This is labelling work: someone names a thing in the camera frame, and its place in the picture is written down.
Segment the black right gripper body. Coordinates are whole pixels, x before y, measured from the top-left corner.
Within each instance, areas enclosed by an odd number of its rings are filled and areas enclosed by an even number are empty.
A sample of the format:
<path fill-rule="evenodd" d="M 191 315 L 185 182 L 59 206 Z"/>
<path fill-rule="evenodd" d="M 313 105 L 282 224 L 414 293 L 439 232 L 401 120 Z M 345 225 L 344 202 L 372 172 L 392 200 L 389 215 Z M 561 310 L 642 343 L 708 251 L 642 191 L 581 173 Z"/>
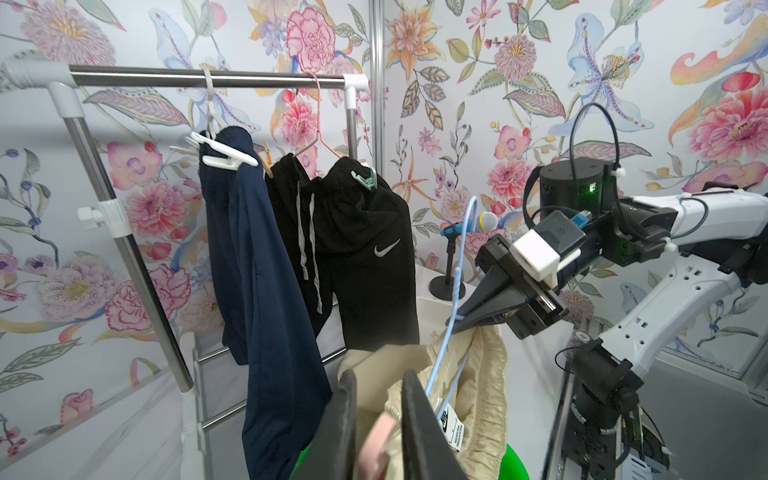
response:
<path fill-rule="evenodd" d="M 555 290 L 534 281 L 512 257 L 510 247 L 510 242 L 505 238 L 494 235 L 479 249 L 475 264 L 485 275 L 492 266 L 501 266 L 528 295 L 528 304 L 503 323 L 517 338 L 536 335 L 559 321 L 568 321 L 578 326 L 593 315 L 592 309 L 585 313 L 578 310 L 566 285 L 577 275 L 587 272 L 600 256 L 597 234 L 587 236 L 586 252 L 577 260 L 576 267 L 570 267 L 564 272 L 560 277 L 563 283 Z"/>

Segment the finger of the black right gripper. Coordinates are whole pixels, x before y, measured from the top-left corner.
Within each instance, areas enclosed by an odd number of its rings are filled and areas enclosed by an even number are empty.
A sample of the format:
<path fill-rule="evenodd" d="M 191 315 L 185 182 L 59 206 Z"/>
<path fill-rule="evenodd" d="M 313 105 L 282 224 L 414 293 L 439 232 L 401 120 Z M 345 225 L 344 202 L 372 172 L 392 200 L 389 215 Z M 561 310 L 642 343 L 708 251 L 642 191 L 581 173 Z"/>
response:
<path fill-rule="evenodd" d="M 521 307 L 528 295 L 501 266 L 494 265 L 486 273 L 471 296 L 458 308 L 453 333 L 476 327 L 506 323 Z"/>

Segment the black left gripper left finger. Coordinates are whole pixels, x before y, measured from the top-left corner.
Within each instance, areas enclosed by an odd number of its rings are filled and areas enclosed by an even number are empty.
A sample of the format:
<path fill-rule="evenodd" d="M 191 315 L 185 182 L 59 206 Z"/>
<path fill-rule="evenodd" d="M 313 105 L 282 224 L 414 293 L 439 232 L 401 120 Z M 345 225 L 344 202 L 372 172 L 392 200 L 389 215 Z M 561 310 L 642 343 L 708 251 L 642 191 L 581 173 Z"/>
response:
<path fill-rule="evenodd" d="M 357 379 L 345 371 L 305 458 L 306 479 L 352 479 L 357 459 Z"/>

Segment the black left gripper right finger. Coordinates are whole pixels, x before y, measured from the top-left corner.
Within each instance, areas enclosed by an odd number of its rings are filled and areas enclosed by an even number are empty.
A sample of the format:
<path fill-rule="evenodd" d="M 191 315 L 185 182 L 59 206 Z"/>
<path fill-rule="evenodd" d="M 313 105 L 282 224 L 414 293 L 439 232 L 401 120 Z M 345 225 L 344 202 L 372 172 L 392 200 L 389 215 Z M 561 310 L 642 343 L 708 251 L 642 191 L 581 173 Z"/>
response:
<path fill-rule="evenodd" d="M 413 370 L 407 370 L 403 375 L 401 404 L 404 478 L 466 479 Z"/>

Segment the light blue hanger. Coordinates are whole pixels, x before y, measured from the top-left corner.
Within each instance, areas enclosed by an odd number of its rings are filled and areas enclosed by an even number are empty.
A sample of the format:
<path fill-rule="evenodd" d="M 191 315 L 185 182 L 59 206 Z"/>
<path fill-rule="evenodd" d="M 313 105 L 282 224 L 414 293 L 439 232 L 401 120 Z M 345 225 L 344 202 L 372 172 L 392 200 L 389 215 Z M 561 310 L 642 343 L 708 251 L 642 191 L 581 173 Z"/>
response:
<path fill-rule="evenodd" d="M 460 302 L 459 293 L 460 293 L 460 284 L 462 282 L 464 252 L 466 250 L 466 237 L 471 229 L 475 229 L 477 227 L 477 224 L 479 222 L 478 220 L 479 214 L 477 212 L 477 203 L 478 203 L 477 197 L 472 196 L 468 202 L 467 210 L 465 211 L 465 217 L 464 217 L 464 220 L 462 221 L 463 227 L 461 228 L 461 234 L 459 236 L 460 245 L 458 249 L 459 263 L 455 269 L 455 272 L 452 275 L 453 284 L 450 290 L 450 293 L 452 294 L 451 315 L 448 318 L 448 325 L 443 335 L 443 340 L 440 345 L 440 349 L 438 350 L 438 354 L 436 356 L 434 365 L 430 372 L 430 376 L 426 383 L 425 395 L 428 400 L 431 399 L 431 394 L 432 394 L 434 385 L 436 383 L 442 361 L 445 357 L 447 347 L 450 343 L 450 339 L 454 330 L 454 325 L 458 318 L 458 309 L 459 309 L 459 302 Z"/>

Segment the beige shorts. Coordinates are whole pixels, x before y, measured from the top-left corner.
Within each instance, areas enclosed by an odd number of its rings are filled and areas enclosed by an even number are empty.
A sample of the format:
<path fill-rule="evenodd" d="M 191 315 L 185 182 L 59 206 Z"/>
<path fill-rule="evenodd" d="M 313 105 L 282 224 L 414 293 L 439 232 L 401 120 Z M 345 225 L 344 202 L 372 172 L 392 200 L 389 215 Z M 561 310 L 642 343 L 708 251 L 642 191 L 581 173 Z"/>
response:
<path fill-rule="evenodd" d="M 380 452 L 388 457 L 386 479 L 402 479 L 402 378 L 413 370 L 426 386 L 439 366 L 429 403 L 448 421 L 446 438 L 466 476 L 496 479 L 507 446 L 507 351 L 496 327 L 486 326 L 451 335 L 443 357 L 443 336 L 428 345 L 385 345 L 374 352 L 352 350 L 339 372 L 352 371 L 357 381 L 356 446 L 362 447 L 378 418 L 394 419 Z"/>

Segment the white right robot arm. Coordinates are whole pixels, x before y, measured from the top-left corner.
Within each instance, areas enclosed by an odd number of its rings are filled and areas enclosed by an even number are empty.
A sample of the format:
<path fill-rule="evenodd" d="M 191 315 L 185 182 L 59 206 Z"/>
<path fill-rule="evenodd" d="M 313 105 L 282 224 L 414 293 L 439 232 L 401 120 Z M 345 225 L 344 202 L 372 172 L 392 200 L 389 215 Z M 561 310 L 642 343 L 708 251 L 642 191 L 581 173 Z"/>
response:
<path fill-rule="evenodd" d="M 534 169 L 540 219 L 515 241 L 479 250 L 484 277 L 458 308 L 455 332 L 507 324 L 519 338 L 567 315 L 562 289 L 599 260 L 629 266 L 673 253 L 669 272 L 613 327 L 572 351 L 576 388 L 568 456 L 612 479 L 642 449 L 639 389 L 659 353 L 716 302 L 767 280 L 767 199 L 708 182 L 695 193 L 621 197 L 617 163 L 586 157 Z"/>

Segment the navy blue shorts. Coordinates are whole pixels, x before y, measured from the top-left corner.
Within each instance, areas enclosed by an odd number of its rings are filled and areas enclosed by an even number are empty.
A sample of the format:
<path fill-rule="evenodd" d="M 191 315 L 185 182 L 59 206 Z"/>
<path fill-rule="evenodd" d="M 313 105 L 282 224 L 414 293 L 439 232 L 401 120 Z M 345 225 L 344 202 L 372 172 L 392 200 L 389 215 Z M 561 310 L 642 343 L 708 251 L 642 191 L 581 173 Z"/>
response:
<path fill-rule="evenodd" d="M 223 342 L 248 368 L 242 444 L 253 479 L 287 479 L 331 398 L 261 165 L 200 163 Z"/>

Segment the black shorts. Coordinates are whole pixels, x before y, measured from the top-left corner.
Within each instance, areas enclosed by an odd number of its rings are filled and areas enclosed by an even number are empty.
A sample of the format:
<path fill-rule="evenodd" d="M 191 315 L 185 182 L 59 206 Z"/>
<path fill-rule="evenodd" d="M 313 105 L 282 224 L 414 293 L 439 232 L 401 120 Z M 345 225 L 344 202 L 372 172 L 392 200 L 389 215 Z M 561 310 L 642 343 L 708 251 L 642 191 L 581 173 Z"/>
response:
<path fill-rule="evenodd" d="M 420 341 L 411 214 L 378 175 L 369 192 L 350 175 L 362 164 L 338 159 L 311 178 L 293 154 L 266 186 L 314 332 L 340 315 L 347 347 L 375 351 Z"/>

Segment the pink hanger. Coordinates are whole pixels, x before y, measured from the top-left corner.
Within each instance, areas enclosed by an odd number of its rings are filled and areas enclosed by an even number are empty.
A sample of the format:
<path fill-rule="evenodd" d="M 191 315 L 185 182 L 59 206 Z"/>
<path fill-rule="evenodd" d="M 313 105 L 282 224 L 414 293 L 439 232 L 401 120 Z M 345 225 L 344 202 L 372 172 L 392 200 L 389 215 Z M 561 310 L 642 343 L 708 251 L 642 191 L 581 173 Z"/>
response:
<path fill-rule="evenodd" d="M 299 157 L 300 155 L 304 154 L 306 151 L 308 151 L 311 147 L 315 146 L 318 142 L 320 142 L 327 150 L 329 150 L 333 155 L 335 155 L 337 158 L 341 158 L 342 155 L 337 152 L 333 147 L 331 147 L 323 137 L 322 133 L 322 95 L 320 91 L 322 90 L 321 84 L 319 81 L 318 76 L 313 73 L 309 72 L 308 75 L 314 80 L 317 95 L 316 95 L 316 103 L 317 103 L 317 112 L 316 112 L 316 129 L 315 129 L 315 138 L 309 142 L 303 149 L 299 150 L 295 153 L 296 157 Z"/>

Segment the tan clothespin on black shorts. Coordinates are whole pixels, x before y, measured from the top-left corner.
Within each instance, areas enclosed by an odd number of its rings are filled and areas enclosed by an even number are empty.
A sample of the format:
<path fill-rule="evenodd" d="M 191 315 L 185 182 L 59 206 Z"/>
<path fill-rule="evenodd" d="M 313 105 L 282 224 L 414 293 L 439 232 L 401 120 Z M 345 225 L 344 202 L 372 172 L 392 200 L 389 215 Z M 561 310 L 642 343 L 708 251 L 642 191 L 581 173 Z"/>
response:
<path fill-rule="evenodd" d="M 269 178 L 273 178 L 274 174 L 272 171 L 272 166 L 274 165 L 274 161 L 273 161 L 273 157 L 271 155 L 271 151 L 268 143 L 264 143 L 261 146 L 261 150 L 258 152 L 258 157 L 260 159 L 260 162 L 264 168 L 266 175 Z"/>

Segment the white hanger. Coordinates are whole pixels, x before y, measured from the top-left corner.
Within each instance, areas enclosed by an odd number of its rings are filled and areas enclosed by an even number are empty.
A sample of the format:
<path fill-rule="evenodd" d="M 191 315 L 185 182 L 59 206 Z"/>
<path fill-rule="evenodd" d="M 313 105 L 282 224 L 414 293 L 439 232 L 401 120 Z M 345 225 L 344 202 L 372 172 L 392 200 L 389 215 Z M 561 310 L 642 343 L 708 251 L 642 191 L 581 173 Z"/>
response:
<path fill-rule="evenodd" d="M 180 154 L 192 156 L 193 154 L 200 153 L 201 146 L 208 146 L 215 152 L 221 154 L 221 157 L 204 154 L 202 156 L 202 162 L 205 165 L 231 171 L 237 171 L 242 164 L 258 167 L 260 162 L 253 155 L 249 155 L 215 139 L 218 135 L 217 127 L 219 123 L 222 122 L 222 119 L 220 116 L 217 116 L 214 111 L 215 88 L 211 71 L 207 66 L 204 66 L 202 71 L 206 85 L 205 134 L 202 135 L 192 131 L 184 138 L 184 142 L 188 145 L 188 148 L 171 145 L 170 149 Z"/>

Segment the green plastic basket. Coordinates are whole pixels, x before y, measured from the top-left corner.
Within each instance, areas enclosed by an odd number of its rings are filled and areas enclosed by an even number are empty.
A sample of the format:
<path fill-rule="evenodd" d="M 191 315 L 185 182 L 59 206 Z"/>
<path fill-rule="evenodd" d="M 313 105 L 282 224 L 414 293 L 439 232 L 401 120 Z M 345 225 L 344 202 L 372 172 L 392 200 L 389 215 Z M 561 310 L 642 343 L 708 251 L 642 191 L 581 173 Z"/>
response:
<path fill-rule="evenodd" d="M 308 455 L 311 446 L 307 446 L 298 457 L 298 460 L 289 477 L 290 480 L 295 478 L 296 472 L 301 467 L 306 456 Z M 529 480 L 530 476 L 519 456 L 511 448 L 510 445 L 506 446 L 505 454 L 502 458 L 502 463 L 499 471 L 499 480 Z"/>

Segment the mint green clothespin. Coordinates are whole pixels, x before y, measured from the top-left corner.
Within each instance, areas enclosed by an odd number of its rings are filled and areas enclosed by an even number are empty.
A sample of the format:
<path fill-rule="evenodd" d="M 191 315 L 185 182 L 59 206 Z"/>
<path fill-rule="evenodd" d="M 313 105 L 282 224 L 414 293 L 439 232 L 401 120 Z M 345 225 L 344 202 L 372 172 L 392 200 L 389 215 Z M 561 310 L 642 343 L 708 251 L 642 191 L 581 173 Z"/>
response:
<path fill-rule="evenodd" d="M 378 174 L 372 166 L 363 165 L 362 168 L 367 170 L 368 176 L 363 176 L 357 170 L 351 170 L 350 175 L 363 188 L 369 192 L 374 192 L 378 188 Z"/>

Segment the steel clothes rack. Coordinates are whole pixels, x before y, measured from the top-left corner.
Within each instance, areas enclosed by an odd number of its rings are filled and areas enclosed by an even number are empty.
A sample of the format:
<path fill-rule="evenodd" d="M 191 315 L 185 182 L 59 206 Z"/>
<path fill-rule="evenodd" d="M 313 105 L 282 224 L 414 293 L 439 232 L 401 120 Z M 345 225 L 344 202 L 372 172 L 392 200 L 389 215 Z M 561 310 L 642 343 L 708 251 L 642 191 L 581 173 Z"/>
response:
<path fill-rule="evenodd" d="M 240 413 L 245 405 L 239 403 L 210 420 L 202 418 L 203 398 L 195 380 L 200 365 L 207 359 L 195 358 L 193 335 L 177 337 L 173 332 L 133 235 L 127 210 L 117 198 L 97 155 L 82 103 L 75 90 L 85 86 L 203 88 L 208 102 L 213 100 L 212 96 L 218 87 L 341 90 L 344 93 L 349 152 L 356 154 L 356 95 L 367 89 L 368 78 L 364 74 L 349 73 L 312 77 L 301 73 L 102 67 L 19 59 L 4 61 L 2 71 L 10 83 L 19 89 L 47 90 L 59 117 L 67 127 L 98 199 L 97 206 L 79 209 L 78 218 L 88 229 L 107 228 L 119 250 L 181 393 L 180 474 L 184 479 L 203 479 L 206 476 L 203 446 L 206 431 Z"/>

